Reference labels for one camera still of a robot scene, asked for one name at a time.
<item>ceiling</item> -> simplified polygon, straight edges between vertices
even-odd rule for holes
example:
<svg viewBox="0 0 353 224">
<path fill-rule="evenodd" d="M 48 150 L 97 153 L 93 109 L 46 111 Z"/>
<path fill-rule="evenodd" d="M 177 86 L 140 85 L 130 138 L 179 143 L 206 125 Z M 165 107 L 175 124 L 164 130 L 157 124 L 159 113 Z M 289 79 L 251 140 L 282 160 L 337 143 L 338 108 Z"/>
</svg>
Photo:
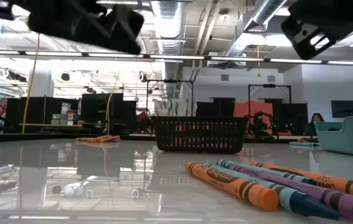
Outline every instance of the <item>ceiling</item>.
<svg viewBox="0 0 353 224">
<path fill-rule="evenodd" d="M 183 23 L 183 39 L 185 40 L 183 45 L 183 54 L 193 54 L 194 47 L 197 42 L 197 36 L 200 30 L 200 21 L 203 18 L 205 6 L 208 3 L 207 0 L 193 0 L 192 2 L 186 3 L 184 11 L 184 23 Z M 227 50 L 232 44 L 235 38 L 235 26 L 238 22 L 239 15 L 246 13 L 254 8 L 255 0 L 223 0 L 220 7 L 222 9 L 229 10 L 230 19 L 227 21 L 221 21 L 218 19 L 219 15 L 216 16 L 214 28 L 210 33 L 210 40 L 204 49 L 204 54 L 209 52 L 223 52 Z M 137 38 L 138 44 L 142 48 L 144 54 L 158 54 L 158 45 L 155 40 L 151 38 L 156 36 L 156 30 L 154 26 L 154 17 L 152 12 L 140 11 L 144 16 L 145 22 L 141 30 L 140 35 Z M 26 20 L 28 12 L 15 8 L 14 14 L 17 16 L 15 21 L 6 21 L 0 19 L 0 50 L 22 50 L 22 51 L 35 51 L 37 48 L 37 34 L 31 32 L 27 25 Z M 280 20 L 281 16 L 276 16 L 274 20 Z M 40 51 L 51 51 L 51 52 L 108 52 L 107 49 L 101 47 L 95 47 L 92 45 L 80 44 L 64 39 L 55 37 L 49 37 L 41 35 L 40 38 Z M 247 57 L 257 57 L 259 51 L 260 57 L 272 57 L 272 58 L 298 58 L 298 55 L 292 47 L 277 47 L 270 45 L 261 45 L 257 48 L 246 48 L 243 52 Z M 328 49 L 318 58 L 321 60 L 352 60 L 353 59 L 353 47 L 337 46 Z M 55 71 L 56 85 L 86 85 L 85 82 L 89 82 L 91 85 L 97 86 L 112 86 L 118 76 L 117 86 L 128 86 L 128 87 L 145 87 L 145 83 L 141 83 L 137 79 L 137 75 L 143 72 L 148 75 L 151 79 L 162 79 L 161 69 L 164 63 L 158 61 L 152 62 L 122 62 L 122 61 L 101 61 L 101 60 L 59 60 L 55 57 L 50 61 L 50 66 Z M 7 58 L 0 57 L 0 83 L 14 83 L 17 81 L 8 80 L 4 77 L 4 68 L 16 72 L 25 77 L 29 76 L 30 68 L 32 66 L 32 60 L 28 58 Z M 184 62 L 182 66 L 190 66 L 190 62 Z M 245 68 L 252 69 L 256 68 L 258 63 L 247 63 Z M 278 63 L 262 63 L 261 68 L 277 68 L 281 69 L 285 64 Z M 79 77 L 81 75 L 90 76 L 87 81 L 83 78 L 75 78 L 70 82 L 64 82 L 60 76 L 63 72 L 76 73 Z M 2 88 L 4 91 L 12 91 L 13 93 L 25 92 L 26 88 L 13 88 L 5 87 Z M 102 91 L 110 91 L 110 88 L 102 88 Z M 56 95 L 74 96 L 77 97 L 86 90 L 83 88 L 66 90 L 56 89 Z M 153 93 L 154 95 L 160 95 L 160 91 Z M 131 91 L 130 96 L 144 95 L 145 91 Z"/>
</svg>

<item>wall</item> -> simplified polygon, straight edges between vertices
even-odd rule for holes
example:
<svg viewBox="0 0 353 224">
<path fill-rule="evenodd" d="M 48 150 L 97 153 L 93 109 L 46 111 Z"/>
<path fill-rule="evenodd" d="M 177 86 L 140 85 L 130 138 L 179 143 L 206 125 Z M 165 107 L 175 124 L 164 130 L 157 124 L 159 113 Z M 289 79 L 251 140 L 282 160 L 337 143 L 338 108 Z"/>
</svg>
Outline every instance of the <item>wall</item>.
<svg viewBox="0 0 353 224">
<path fill-rule="evenodd" d="M 283 81 L 285 85 L 291 85 L 292 103 L 303 103 L 302 65 L 297 65 L 287 72 L 284 72 Z"/>
<path fill-rule="evenodd" d="M 353 66 L 302 65 L 303 98 L 308 102 L 308 115 L 321 113 L 332 118 L 331 100 L 353 100 Z"/>
<path fill-rule="evenodd" d="M 184 80 L 190 79 L 191 68 L 183 68 Z M 276 69 L 261 69 L 261 77 L 257 77 L 258 70 L 253 69 L 246 71 L 245 69 L 226 69 L 218 68 L 202 68 L 194 83 L 195 101 L 210 102 L 210 98 L 236 98 L 236 102 L 248 101 L 248 85 L 249 84 L 266 84 L 268 83 L 268 75 L 276 76 L 275 84 L 283 84 L 283 74 L 278 73 Z M 220 81 L 221 74 L 228 74 L 229 81 Z M 183 98 L 191 98 L 191 92 L 185 87 L 181 89 Z M 252 93 L 251 99 L 258 100 L 260 98 L 282 98 L 288 102 L 288 95 L 279 88 L 262 88 L 259 87 Z"/>
</svg>

